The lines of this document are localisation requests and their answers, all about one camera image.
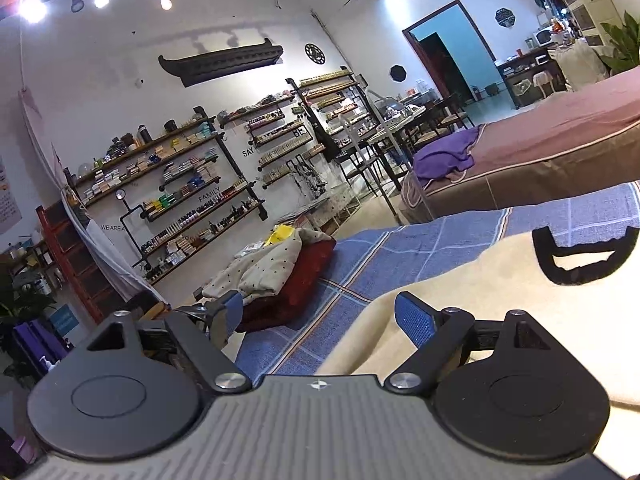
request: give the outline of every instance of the white stool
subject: white stool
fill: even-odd
[[[556,92],[556,89],[554,88],[554,79],[549,72],[545,70],[544,72],[539,72],[535,76],[533,76],[533,86],[540,88],[540,91],[542,92],[542,95],[545,97],[545,99],[546,92],[544,85],[546,84],[551,85],[552,94]]]

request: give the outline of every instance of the brown bed skirt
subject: brown bed skirt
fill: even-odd
[[[536,205],[640,180],[640,124],[609,139],[541,162],[497,170],[432,192],[427,191],[431,214],[424,204],[403,203],[409,222],[425,223],[464,211],[491,211]],[[413,186],[405,179],[403,186]]]

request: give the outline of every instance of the red cushion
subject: red cushion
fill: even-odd
[[[334,247],[333,238],[303,246],[280,293],[272,298],[258,298],[246,305],[242,323],[236,332],[257,332],[285,325],[302,316],[318,277],[331,261]]]

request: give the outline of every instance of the blue wall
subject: blue wall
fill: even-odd
[[[460,6],[441,12],[411,31],[418,41],[435,32],[449,49],[470,89],[477,86],[482,90],[491,83],[502,82],[494,61]]]

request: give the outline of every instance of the door frame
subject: door frame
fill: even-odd
[[[448,97],[450,95],[449,89],[447,88],[447,85],[445,85],[444,81],[440,78],[440,74],[438,74],[438,71],[435,69],[433,63],[431,62],[431,59],[429,59],[429,56],[427,56],[427,53],[420,46],[420,42],[418,41],[418,39],[412,34],[412,30],[414,30],[414,28],[419,27],[423,23],[428,22],[431,18],[435,18],[438,14],[443,13],[445,10],[449,10],[451,7],[455,7],[455,6],[460,6],[460,9],[462,10],[466,18],[469,20],[469,23],[474,28],[476,34],[480,38],[480,41],[482,41],[482,44],[484,45],[487,53],[489,54],[491,59],[495,62],[496,58],[491,48],[489,47],[489,44],[486,42],[484,36],[480,32],[480,29],[478,29],[476,22],[471,17],[471,15],[467,12],[465,6],[462,4],[460,0],[453,0],[450,4],[447,4],[444,7],[440,7],[435,12],[432,12],[428,16],[425,16],[419,22],[415,22],[413,25],[407,27],[405,30],[402,31],[402,34],[411,45],[411,48],[414,50],[414,52],[422,62],[427,72],[429,72],[431,79],[433,79],[433,82],[435,83],[436,88],[438,89],[442,97]]]

